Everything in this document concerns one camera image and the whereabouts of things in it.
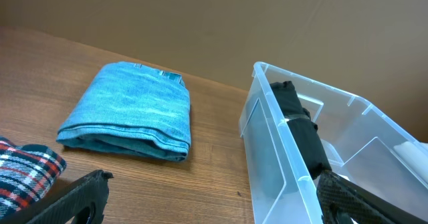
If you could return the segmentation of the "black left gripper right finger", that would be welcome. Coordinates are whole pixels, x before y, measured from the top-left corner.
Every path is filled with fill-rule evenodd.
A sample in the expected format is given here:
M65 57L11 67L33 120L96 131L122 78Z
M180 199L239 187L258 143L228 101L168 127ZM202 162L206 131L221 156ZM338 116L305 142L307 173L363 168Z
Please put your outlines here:
M323 171L316 190L326 224L427 224L332 171Z

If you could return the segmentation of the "black garment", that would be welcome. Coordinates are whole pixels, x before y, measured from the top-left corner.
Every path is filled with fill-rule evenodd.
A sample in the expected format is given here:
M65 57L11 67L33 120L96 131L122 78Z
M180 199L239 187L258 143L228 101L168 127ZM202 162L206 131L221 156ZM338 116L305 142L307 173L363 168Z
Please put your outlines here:
M293 83L275 82L270 87L312 180L317 179L322 171L331 171L318 135L318 125L311 121L310 112L302 106Z

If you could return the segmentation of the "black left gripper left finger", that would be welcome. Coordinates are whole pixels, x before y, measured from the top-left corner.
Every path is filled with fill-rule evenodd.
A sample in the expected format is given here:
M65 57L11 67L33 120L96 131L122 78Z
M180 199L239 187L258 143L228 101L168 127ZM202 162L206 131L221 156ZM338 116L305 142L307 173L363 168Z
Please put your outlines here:
M113 174L93 171L1 220L1 224L101 224Z

